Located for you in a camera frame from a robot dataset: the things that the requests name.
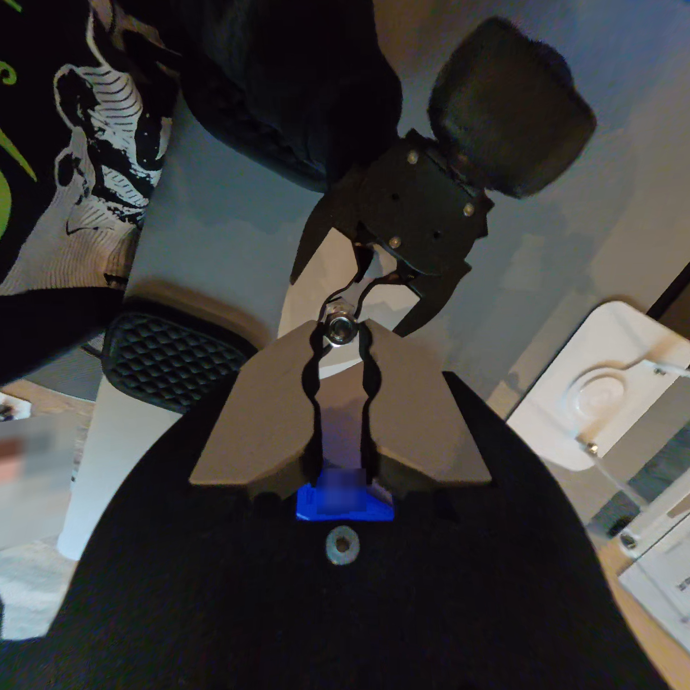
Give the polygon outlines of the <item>white document stand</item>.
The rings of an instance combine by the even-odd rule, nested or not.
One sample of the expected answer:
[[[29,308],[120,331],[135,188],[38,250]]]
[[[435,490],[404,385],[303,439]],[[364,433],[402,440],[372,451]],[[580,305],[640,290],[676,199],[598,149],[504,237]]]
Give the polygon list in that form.
[[[689,331],[622,301],[584,319],[507,419],[596,542],[636,559],[689,519]]]

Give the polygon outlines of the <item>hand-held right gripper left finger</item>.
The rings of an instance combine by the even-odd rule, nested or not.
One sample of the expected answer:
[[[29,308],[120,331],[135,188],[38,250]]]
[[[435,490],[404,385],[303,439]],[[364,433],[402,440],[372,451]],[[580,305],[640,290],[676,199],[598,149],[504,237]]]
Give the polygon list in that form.
[[[322,324],[307,321],[241,368],[190,474],[192,485],[291,496],[317,483],[322,336]]]

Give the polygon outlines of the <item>blue plastic bin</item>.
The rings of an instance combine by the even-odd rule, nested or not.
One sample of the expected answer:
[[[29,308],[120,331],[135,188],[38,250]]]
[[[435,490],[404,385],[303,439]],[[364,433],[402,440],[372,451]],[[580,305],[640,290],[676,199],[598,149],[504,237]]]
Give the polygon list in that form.
[[[295,515],[304,522],[392,522],[392,502],[378,497],[362,469],[330,467],[297,492]]]

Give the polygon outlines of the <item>person's right forearm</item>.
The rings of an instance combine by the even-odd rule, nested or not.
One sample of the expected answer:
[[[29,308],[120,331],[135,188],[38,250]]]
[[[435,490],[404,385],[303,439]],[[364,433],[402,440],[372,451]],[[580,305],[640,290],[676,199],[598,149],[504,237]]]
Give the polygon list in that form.
[[[122,291],[109,288],[30,290],[1,297],[1,385],[103,332],[123,298]]]

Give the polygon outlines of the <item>printed instruction sheet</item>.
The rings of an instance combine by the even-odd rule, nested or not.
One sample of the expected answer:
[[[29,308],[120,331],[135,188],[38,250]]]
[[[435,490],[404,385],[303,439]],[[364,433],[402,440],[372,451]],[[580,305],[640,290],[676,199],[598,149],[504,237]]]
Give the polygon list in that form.
[[[634,561],[619,581],[689,651],[689,523],[678,523]]]

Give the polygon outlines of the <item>person's torso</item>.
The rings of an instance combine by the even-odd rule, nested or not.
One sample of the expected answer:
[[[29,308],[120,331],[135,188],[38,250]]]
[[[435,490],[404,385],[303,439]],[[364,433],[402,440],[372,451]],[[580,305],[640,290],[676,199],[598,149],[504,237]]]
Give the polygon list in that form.
[[[124,1],[1,2],[1,296],[128,282],[179,56]]]

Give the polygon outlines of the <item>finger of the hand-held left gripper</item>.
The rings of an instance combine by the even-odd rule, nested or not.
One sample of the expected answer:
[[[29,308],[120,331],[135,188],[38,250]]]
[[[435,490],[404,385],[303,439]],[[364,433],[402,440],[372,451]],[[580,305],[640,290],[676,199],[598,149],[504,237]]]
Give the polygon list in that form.
[[[349,283],[346,286],[344,286],[341,289],[337,289],[333,294],[327,297],[326,301],[323,303],[321,307],[321,319],[325,318],[326,311],[327,308],[329,308],[329,306],[331,306],[338,300],[345,299],[348,290],[350,290],[354,286],[362,284],[364,280],[365,274],[373,259],[373,247],[364,245],[359,242],[355,242],[353,244],[353,254],[355,257],[357,271],[354,277],[349,281]]]
[[[417,306],[419,297],[396,273],[365,277],[355,284],[356,319],[402,319]]]

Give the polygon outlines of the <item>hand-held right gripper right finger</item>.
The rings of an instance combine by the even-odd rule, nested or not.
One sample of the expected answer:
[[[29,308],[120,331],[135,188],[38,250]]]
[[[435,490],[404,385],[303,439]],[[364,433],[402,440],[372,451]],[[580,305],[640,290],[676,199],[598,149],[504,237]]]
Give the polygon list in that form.
[[[394,496],[488,485],[488,471],[441,370],[375,321],[359,325],[367,482]]]

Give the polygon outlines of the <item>steel hex nut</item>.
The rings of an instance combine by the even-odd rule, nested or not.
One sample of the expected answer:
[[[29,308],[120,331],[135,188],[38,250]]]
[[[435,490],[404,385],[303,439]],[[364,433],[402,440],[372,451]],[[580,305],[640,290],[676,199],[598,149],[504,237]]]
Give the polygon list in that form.
[[[334,312],[324,321],[324,337],[334,348],[346,346],[358,336],[359,324],[347,312]]]

